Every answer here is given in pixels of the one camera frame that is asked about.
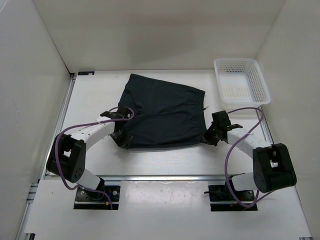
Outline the dark navy sport shorts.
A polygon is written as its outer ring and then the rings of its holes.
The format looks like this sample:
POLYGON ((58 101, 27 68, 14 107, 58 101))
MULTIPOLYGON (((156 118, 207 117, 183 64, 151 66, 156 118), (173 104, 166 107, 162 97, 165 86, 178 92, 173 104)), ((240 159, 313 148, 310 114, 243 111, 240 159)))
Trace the dark navy sport shorts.
POLYGON ((131 74, 119 100, 134 111, 123 126, 131 149, 188 147, 201 143, 206 132, 205 91, 131 74))

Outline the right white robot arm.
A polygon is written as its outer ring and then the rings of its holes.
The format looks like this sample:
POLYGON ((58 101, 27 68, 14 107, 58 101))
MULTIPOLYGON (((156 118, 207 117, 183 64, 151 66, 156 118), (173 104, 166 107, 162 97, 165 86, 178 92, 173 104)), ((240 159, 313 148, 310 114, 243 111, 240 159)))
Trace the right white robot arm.
POLYGON ((202 141, 214 146, 220 141, 226 142, 252 159, 252 172, 232 176, 231 183, 225 186, 224 193, 230 200, 238 199, 246 190, 269 193, 297 183, 289 150, 283 143, 270 144, 247 133, 239 124, 212 124, 202 141))

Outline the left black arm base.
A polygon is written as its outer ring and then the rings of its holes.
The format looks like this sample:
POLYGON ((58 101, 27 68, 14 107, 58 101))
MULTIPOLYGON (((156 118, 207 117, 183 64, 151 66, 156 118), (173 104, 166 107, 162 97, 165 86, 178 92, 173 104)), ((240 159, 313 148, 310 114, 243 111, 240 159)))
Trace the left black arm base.
POLYGON ((106 183, 104 192, 110 198, 111 204, 105 194, 78 188, 75 194, 73 208, 75 210, 118 210, 121 186, 106 183))

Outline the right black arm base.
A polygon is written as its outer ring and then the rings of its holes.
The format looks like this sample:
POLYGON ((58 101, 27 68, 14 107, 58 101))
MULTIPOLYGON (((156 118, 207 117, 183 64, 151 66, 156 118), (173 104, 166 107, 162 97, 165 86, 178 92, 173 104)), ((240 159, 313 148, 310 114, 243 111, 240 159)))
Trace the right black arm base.
MULTIPOLYGON (((258 211, 255 204, 250 208, 240 205, 231 195, 227 185, 209 185, 208 190, 204 192, 209 196, 211 212, 242 212, 242 211, 258 211)), ((242 202, 253 202, 255 194, 252 190, 235 191, 234 194, 242 202)))

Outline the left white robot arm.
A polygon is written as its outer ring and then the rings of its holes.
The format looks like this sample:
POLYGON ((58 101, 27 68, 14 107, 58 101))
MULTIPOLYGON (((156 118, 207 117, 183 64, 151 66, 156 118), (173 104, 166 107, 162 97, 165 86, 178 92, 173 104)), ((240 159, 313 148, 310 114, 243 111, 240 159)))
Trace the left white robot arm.
POLYGON ((87 151, 104 137, 115 132, 116 125, 131 119, 105 119, 73 125, 59 133, 53 143, 46 170, 60 176, 69 190, 82 188, 93 200, 105 194, 103 180, 86 169, 87 151))

